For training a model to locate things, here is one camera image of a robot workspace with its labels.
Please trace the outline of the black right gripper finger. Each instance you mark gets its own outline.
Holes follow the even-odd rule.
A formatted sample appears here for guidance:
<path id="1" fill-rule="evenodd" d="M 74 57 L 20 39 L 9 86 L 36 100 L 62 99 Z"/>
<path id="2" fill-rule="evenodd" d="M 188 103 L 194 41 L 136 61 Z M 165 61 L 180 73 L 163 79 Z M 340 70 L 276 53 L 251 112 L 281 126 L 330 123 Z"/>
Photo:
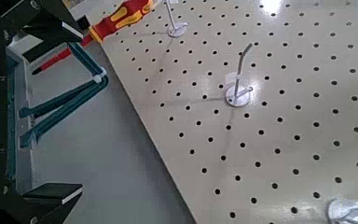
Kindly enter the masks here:
<path id="1" fill-rule="evenodd" d="M 33 62 L 62 43 L 81 42 L 82 30 L 62 0 L 0 0 L 7 44 L 18 31 L 41 40 L 23 53 Z"/>
<path id="2" fill-rule="evenodd" d="M 83 193 L 82 184 L 45 183 L 22 195 L 9 189 L 0 224 L 63 224 Z"/>

